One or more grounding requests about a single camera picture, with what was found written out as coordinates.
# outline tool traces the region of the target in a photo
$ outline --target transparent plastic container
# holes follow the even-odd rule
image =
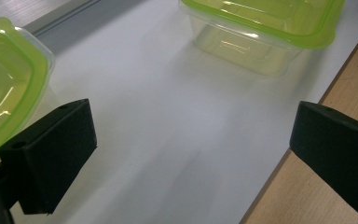
[[[200,48],[261,75],[283,74],[302,49],[328,46],[343,0],[180,0]]]
[[[0,146],[32,116],[53,66],[51,51],[0,18]]]

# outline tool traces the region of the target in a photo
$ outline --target green lid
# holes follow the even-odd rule
[[[181,0],[188,7],[282,38],[304,49],[329,45],[344,0]]]
[[[31,117],[52,68],[50,52],[24,34],[0,18],[0,146]]]

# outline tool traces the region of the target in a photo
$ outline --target white tabletop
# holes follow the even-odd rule
[[[197,49],[176,0],[102,0],[39,36],[57,57],[49,105],[89,98],[98,148],[51,216],[18,223],[236,224],[358,43],[358,0],[335,42],[267,78]]]

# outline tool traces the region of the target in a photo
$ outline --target light wood panel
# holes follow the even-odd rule
[[[358,47],[320,104],[358,120]],[[241,224],[354,224],[358,213],[290,149]]]

